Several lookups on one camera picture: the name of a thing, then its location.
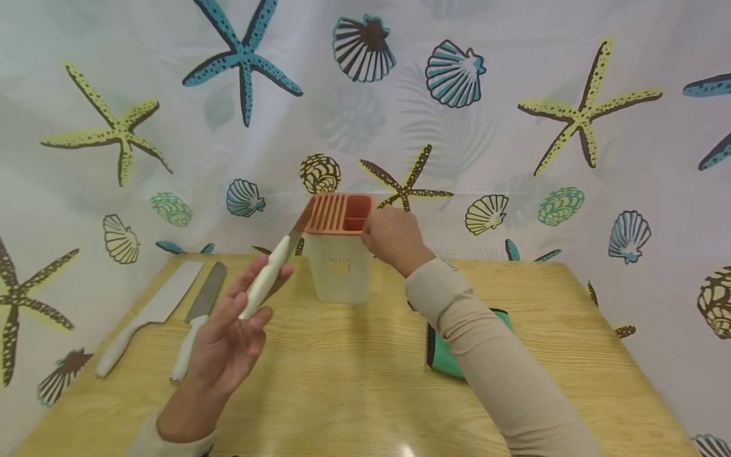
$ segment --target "cleaver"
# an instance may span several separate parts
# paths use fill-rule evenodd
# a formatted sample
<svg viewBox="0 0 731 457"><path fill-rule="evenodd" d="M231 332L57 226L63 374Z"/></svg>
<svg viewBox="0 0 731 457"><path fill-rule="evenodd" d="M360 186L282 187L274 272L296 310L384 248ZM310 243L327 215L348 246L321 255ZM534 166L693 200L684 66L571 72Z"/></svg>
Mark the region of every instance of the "cleaver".
<svg viewBox="0 0 731 457"><path fill-rule="evenodd" d="M170 381L180 382L185 377L185 373L188 371L190 354L193 350L193 341L195 341L195 336L198 334L201 325L208 322L208 314L216 303L216 297L219 295L224 279L226 279L226 265L216 262L185 318L185 321L190 324L190 330L188 330L188 334L185 336L183 344L181 344L178 359L175 361L173 372L170 374Z"/></svg>
<svg viewBox="0 0 731 457"><path fill-rule="evenodd" d="M96 365L98 377L106 377L114 368L137 329L150 322L162 323L167 320L188 292L202 267L203 262L184 262L175 270L143 310L114 338Z"/></svg>
<svg viewBox="0 0 731 457"><path fill-rule="evenodd" d="M254 278L251 286L246 291L249 302L246 304L246 308L239 314L239 319L251 319L257 313L262 303L264 303L264 300L266 300L267 295L269 295L274 285L274 281L279 276L279 270L287 263L295 248L297 248L297 242L302 238L302 232L305 231L305 227L307 227L312 217L314 204L315 199L310 197L307 206L295 222L295 226L279 241L276 248L269 254L269 261L259 274L257 274L257 277Z"/></svg>

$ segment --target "white backdrop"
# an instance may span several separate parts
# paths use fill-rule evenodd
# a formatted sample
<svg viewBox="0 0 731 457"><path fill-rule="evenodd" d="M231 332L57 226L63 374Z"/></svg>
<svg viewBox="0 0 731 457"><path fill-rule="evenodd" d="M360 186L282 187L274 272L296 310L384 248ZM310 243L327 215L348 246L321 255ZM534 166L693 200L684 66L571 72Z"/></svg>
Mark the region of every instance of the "white backdrop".
<svg viewBox="0 0 731 457"><path fill-rule="evenodd" d="M569 265L703 455L726 455L727 2L2 9L3 451L170 252L271 248L337 189L406 195L443 257Z"/></svg>

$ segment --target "beige sleeve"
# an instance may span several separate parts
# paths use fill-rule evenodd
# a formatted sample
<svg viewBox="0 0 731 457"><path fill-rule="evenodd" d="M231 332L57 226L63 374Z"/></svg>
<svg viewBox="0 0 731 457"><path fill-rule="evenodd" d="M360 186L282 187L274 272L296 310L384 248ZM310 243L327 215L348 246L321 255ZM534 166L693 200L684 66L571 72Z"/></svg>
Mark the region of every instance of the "beige sleeve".
<svg viewBox="0 0 731 457"><path fill-rule="evenodd" d="M422 265L406 295L449 344L511 456L602 454L561 389L456 268L440 259Z"/></svg>
<svg viewBox="0 0 731 457"><path fill-rule="evenodd" d="M204 457L208 455L216 438L215 431L198 441L167 442L157 433L159 415L160 410L157 410L145 420L132 442L132 446L127 451L127 457Z"/></svg>

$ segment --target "wood grain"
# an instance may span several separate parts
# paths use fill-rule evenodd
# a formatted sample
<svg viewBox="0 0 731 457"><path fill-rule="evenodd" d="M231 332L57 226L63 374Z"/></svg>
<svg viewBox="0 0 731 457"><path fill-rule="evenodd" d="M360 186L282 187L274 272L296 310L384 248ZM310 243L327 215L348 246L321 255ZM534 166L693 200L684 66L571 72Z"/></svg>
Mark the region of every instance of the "wood grain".
<svg viewBox="0 0 731 457"><path fill-rule="evenodd" d="M86 369L18 448L17 457L123 456L167 381L183 321L216 261L224 288L252 257L175 256ZM111 337L184 260L205 266L170 319L137 332L106 379L94 376ZM403 282L374 262L363 305L317 301L305 259L269 305L275 316L253 374L232 397L212 456L507 456L463 382L425 366L425 322ZM697 456L691 442L570 270L558 263L455 261L576 405L606 456Z"/></svg>

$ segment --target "knife block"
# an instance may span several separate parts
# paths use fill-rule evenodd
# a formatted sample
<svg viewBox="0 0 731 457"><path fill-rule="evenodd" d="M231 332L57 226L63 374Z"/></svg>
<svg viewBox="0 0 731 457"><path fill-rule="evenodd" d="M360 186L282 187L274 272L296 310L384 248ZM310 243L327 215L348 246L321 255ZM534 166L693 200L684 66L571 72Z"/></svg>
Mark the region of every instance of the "knife block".
<svg viewBox="0 0 731 457"><path fill-rule="evenodd" d="M363 303L371 288L373 255L360 234L374 207L369 194L331 192L312 197L305 228L315 291L325 303Z"/></svg>

